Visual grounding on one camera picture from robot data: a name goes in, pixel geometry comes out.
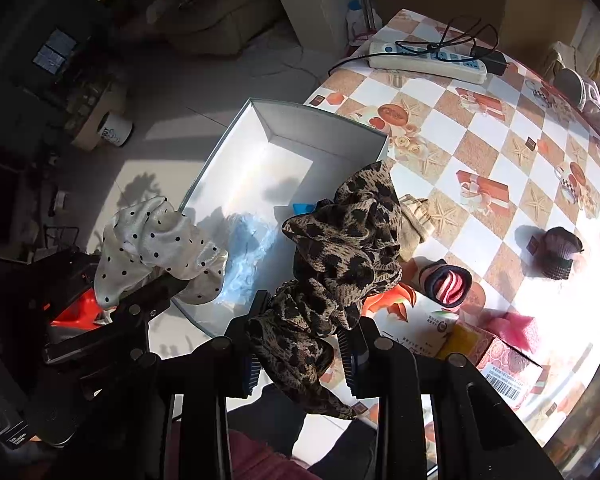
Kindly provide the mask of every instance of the white power strip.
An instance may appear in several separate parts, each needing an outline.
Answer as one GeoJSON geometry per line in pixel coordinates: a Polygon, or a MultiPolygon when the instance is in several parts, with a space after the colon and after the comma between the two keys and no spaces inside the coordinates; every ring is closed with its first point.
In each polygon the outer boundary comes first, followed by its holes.
{"type": "MultiPolygon", "coordinates": [[[[424,47],[413,47],[411,50],[424,52],[424,47]]],[[[369,46],[369,54],[396,54],[400,52],[409,52],[407,49],[397,46],[395,43],[380,43],[374,41],[369,46]]],[[[467,81],[474,84],[482,84],[487,79],[487,67],[479,59],[471,61],[462,61],[449,63],[440,61],[442,59],[469,59],[468,56],[462,56],[451,52],[449,49],[441,48],[438,52],[428,52],[419,56],[374,56],[369,58],[371,68],[385,68],[389,70],[409,70],[410,72],[424,72],[425,74],[441,75],[467,81]]]]}

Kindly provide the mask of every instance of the white bucket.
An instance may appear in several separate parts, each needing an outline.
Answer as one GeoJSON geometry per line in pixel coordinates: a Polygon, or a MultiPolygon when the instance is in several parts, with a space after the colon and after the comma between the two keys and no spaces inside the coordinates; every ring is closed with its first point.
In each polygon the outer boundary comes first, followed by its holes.
{"type": "Polygon", "coordinates": [[[133,127],[132,121],[117,115],[115,112],[107,112],[98,125],[98,134],[111,144],[122,146],[128,139],[133,127]]]}

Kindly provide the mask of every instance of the barcode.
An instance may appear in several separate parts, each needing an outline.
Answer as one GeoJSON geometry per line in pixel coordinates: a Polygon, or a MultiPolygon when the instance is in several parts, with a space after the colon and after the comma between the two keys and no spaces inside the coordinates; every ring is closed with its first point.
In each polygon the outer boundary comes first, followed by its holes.
{"type": "Polygon", "coordinates": [[[516,400],[518,398],[520,394],[519,389],[514,388],[510,384],[499,380],[497,377],[494,377],[491,374],[485,374],[485,377],[489,381],[489,384],[493,386],[493,389],[496,390],[502,396],[509,397],[509,399],[511,400],[516,400]]]}

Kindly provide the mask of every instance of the black cable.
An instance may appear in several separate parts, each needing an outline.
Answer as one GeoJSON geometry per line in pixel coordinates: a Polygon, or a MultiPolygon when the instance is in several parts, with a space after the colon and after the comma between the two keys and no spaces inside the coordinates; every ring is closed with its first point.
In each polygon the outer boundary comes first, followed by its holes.
{"type": "Polygon", "coordinates": [[[443,61],[446,63],[464,63],[467,61],[477,61],[482,59],[485,56],[488,56],[489,54],[491,54],[492,52],[494,52],[496,50],[496,47],[498,46],[498,43],[500,42],[500,37],[498,35],[498,31],[496,30],[495,27],[493,27],[493,25],[491,25],[491,23],[487,23],[486,25],[483,25],[475,34],[472,34],[470,37],[468,37],[465,40],[462,41],[458,41],[459,38],[462,38],[463,36],[468,36],[470,31],[477,27],[477,25],[480,24],[480,22],[482,21],[481,19],[478,19],[478,21],[476,23],[474,23],[467,32],[463,32],[460,36],[456,36],[455,38],[451,39],[451,40],[447,40],[444,41],[445,36],[451,26],[451,23],[453,23],[454,20],[460,18],[461,16],[456,16],[454,18],[452,18],[449,23],[447,23],[446,27],[445,27],[445,31],[442,34],[442,37],[440,38],[440,41],[438,41],[437,43],[431,43],[429,41],[406,41],[406,40],[398,40],[395,41],[394,44],[396,46],[396,48],[402,48],[402,49],[406,49],[408,47],[405,47],[405,44],[425,44],[427,45],[425,50],[421,50],[421,51],[416,51],[416,50],[412,50],[410,52],[376,52],[375,54],[363,54],[362,56],[356,56],[356,57],[347,57],[346,59],[343,59],[342,61],[336,63],[335,65],[333,65],[327,72],[327,74],[330,76],[331,73],[337,69],[338,67],[349,63],[351,61],[356,61],[359,59],[368,59],[370,57],[376,57],[376,56],[425,56],[427,54],[434,54],[434,53],[438,53],[440,51],[441,48],[445,48],[448,46],[455,46],[458,44],[464,44],[464,43],[468,43],[469,41],[473,41],[474,46],[476,45],[475,43],[475,39],[477,37],[478,34],[480,34],[482,31],[486,30],[487,28],[490,28],[491,30],[493,30],[493,33],[495,35],[495,43],[493,45],[493,47],[491,47],[490,50],[488,50],[487,52],[485,52],[484,54],[482,54],[481,56],[474,56],[474,57],[461,57],[459,59],[441,59],[438,56],[436,56],[436,59],[439,61],[443,61]]]}

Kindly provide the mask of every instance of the blue plastic object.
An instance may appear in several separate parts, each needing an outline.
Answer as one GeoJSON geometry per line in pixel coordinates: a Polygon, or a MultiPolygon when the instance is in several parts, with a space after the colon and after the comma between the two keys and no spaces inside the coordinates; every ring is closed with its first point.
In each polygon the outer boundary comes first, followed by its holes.
{"type": "Polygon", "coordinates": [[[303,215],[305,213],[312,213],[315,210],[315,204],[292,204],[295,215],[303,215]]]}

